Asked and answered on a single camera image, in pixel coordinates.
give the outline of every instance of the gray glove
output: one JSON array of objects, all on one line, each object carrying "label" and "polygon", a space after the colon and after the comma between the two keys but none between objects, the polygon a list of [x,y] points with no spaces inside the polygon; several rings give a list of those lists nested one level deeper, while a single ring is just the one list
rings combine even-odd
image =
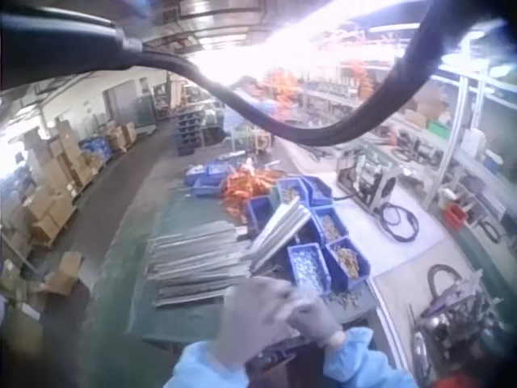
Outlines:
[{"label": "gray glove", "polygon": [[310,305],[294,310],[288,324],[320,346],[327,345],[333,335],[343,331],[320,297],[313,299]]},{"label": "gray glove", "polygon": [[297,306],[285,280],[247,279],[225,299],[219,335],[212,354],[226,368],[242,367],[266,346],[287,335],[287,318]]}]

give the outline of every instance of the metal table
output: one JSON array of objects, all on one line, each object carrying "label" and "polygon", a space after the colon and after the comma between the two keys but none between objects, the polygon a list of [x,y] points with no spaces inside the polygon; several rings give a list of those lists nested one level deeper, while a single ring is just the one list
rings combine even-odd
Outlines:
[{"label": "metal table", "polygon": [[[196,157],[199,157],[199,163],[206,162],[203,153]],[[277,168],[296,173],[296,168],[290,160],[285,159],[275,151],[271,156],[271,160],[280,160]],[[188,196],[188,190],[180,187],[170,191],[168,201],[158,212],[153,234],[178,233],[217,220],[234,221],[224,211],[219,200]],[[168,344],[185,344],[214,338],[222,300],[212,299],[157,309],[152,306],[157,291],[146,281],[145,265],[146,260],[143,259],[133,292],[127,333],[137,335],[143,340]],[[365,318],[369,312],[377,308],[376,299],[366,283],[357,286],[354,293],[357,296],[357,306],[349,305],[344,308],[337,301],[329,304],[332,314],[341,324]]]}]

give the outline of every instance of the ceiling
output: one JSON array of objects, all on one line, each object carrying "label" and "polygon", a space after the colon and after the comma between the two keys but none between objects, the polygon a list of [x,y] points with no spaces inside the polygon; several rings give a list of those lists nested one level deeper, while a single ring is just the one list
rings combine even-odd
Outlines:
[{"label": "ceiling", "polygon": [[116,21],[127,35],[161,50],[258,44],[330,0],[25,0]]}]

